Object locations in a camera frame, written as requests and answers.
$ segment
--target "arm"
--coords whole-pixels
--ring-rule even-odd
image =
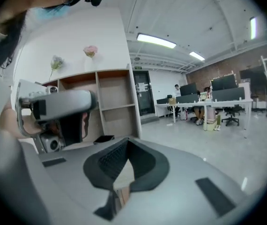
[[[38,125],[35,124],[35,120],[32,116],[22,116],[24,122],[24,129],[30,133],[35,134],[41,131]],[[3,108],[0,115],[0,129],[6,130],[12,134],[15,138],[27,138],[23,136],[18,128],[17,124],[17,114],[12,109],[11,101],[9,100],[5,107]]]

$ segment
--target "white desk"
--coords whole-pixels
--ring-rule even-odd
[[[167,107],[171,106],[173,111],[175,111],[175,107],[194,107],[194,106],[204,106],[204,114],[207,114],[208,106],[211,107],[234,107],[234,105],[245,105],[245,112],[246,112],[246,122],[244,124],[245,138],[247,138],[250,118],[251,118],[251,106],[252,106],[252,99],[243,99],[243,100],[233,100],[233,101],[205,101],[205,102],[194,102],[194,103],[177,103],[174,105],[166,104],[156,104],[156,107]],[[175,112],[173,112],[173,122],[176,122],[175,119]],[[207,116],[204,116],[204,126],[203,129],[206,131],[208,127],[208,119]]]

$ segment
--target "ceiling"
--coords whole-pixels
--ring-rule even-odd
[[[100,7],[119,7],[133,67],[189,73],[267,44],[267,21],[252,0],[103,0]],[[81,0],[69,12],[85,8],[92,6]],[[257,18],[253,40],[251,17]],[[139,32],[177,46],[139,42]],[[192,51],[205,60],[190,56]]]

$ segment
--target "flower vase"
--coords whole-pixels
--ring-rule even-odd
[[[85,72],[91,72],[91,71],[95,71],[96,70],[96,67],[93,64],[92,58],[90,58],[88,56],[86,56],[86,59],[85,59],[83,65],[84,65],[84,68],[85,68]]]

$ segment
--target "tile floor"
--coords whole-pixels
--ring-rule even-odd
[[[221,116],[225,118],[225,113],[221,112]],[[219,132],[204,131],[190,120],[177,120],[174,124],[172,118],[161,118],[142,125],[141,138],[205,158],[251,194],[267,183],[266,112],[252,112],[247,139],[243,130],[245,113],[237,117],[239,127],[233,123],[226,127],[222,123]]]

